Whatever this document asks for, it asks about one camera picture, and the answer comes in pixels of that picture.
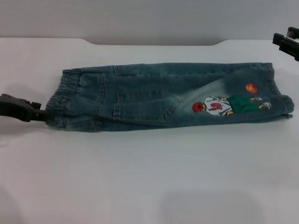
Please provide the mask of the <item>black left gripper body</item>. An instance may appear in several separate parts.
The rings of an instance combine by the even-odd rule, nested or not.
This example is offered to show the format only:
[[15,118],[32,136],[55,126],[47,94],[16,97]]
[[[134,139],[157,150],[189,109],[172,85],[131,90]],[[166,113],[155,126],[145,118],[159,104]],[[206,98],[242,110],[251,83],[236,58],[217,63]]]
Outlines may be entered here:
[[25,99],[2,94],[0,96],[0,115],[15,118],[24,122],[30,122],[30,102]]

